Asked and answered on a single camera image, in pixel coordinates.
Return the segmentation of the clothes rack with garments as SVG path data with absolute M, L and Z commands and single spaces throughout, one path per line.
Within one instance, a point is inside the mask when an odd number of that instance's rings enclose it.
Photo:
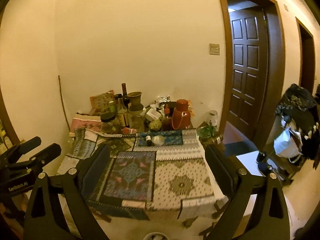
M 289 158 L 296 164 L 300 158 L 313 161 L 313 168 L 319 166 L 319 93 L 313 96 L 307 89 L 292 84 L 282 96 L 275 114 L 280 117 L 283 130 L 290 128 L 299 132 L 302 138 L 302 154 Z

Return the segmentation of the clear glass jar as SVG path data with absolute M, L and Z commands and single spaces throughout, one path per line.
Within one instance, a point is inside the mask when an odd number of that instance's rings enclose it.
M 210 110 L 208 112 L 207 124 L 210 126 L 217 126 L 218 124 L 218 112 L 216 110 Z

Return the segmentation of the brown ceramic vase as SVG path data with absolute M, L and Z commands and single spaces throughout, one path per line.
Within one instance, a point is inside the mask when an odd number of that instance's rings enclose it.
M 129 107 L 130 111 L 136 112 L 143 110 L 144 106 L 141 103 L 141 96 L 141 92 L 131 92 L 127 95 L 131 103 Z

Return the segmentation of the patchwork patterned tablecloth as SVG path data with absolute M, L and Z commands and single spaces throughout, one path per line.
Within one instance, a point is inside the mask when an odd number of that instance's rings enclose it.
M 102 219 L 215 218 L 228 202 L 194 129 L 122 135 L 79 128 L 71 139 L 59 175 L 99 146 L 106 148 L 90 167 L 84 189 L 85 201 Z

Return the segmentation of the white plastic bag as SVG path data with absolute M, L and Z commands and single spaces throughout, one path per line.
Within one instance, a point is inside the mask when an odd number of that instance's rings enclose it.
M 301 155 L 302 145 L 300 133 L 290 128 L 283 130 L 273 142 L 276 155 L 287 159 Z

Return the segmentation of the dark wooden door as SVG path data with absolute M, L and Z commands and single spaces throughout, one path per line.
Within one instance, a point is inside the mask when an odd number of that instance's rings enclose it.
M 259 6 L 229 14 L 233 45 L 230 122 L 252 140 L 263 106 L 268 71 L 268 34 Z

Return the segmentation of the dark wine bottle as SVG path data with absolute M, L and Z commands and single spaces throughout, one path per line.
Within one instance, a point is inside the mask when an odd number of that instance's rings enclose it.
M 126 107 L 129 106 L 130 100 L 129 97 L 127 96 L 127 88 L 126 88 L 126 83 L 122 83 L 121 84 L 121 88 L 122 88 L 122 93 L 123 93 L 123 103 Z

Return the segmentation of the wall light switch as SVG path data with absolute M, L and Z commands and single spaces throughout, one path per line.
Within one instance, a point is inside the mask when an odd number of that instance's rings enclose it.
M 220 45 L 219 44 L 209 44 L 209 54 L 210 55 L 220 55 Z

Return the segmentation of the thin stick against wall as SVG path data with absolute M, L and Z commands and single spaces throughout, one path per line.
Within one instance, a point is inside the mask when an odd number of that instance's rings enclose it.
M 63 111 L 63 115 L 64 115 L 64 118 L 65 118 L 65 121 L 66 121 L 66 125 L 70 131 L 71 127 L 70 127 L 70 124 L 69 124 L 69 121 L 68 121 L 68 117 L 67 117 L 67 113 L 66 113 L 66 108 L 65 108 L 65 103 L 64 103 L 64 100 L 63 100 L 63 93 L 62 93 L 62 86 L 61 86 L 61 77 L 60 75 L 57 76 L 58 78 L 58 83 L 59 83 L 59 94 L 60 94 L 60 101 L 61 101 L 61 106 L 62 106 L 62 111 Z

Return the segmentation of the white plastic trash bin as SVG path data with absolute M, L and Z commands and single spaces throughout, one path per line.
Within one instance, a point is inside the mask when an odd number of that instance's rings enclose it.
M 170 240 L 170 238 L 161 232 L 151 232 L 148 233 L 143 240 Z

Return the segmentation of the red thermos jug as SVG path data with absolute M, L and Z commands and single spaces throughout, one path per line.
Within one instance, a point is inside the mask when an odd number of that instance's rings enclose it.
M 172 114 L 171 124 L 174 130 L 189 129 L 191 125 L 191 114 L 188 108 L 188 101 L 179 99 Z

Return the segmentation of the pink patterned box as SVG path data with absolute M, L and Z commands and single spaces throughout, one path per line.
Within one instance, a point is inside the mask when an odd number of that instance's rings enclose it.
M 99 116 L 76 114 L 72 119 L 70 132 L 74 133 L 79 128 L 101 132 L 102 126 L 103 122 Z

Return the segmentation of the glass jar black lid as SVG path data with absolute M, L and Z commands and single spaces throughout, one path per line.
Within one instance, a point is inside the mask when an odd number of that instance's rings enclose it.
M 107 134 L 120 134 L 121 126 L 114 113 L 105 113 L 101 117 L 103 123 L 102 131 Z

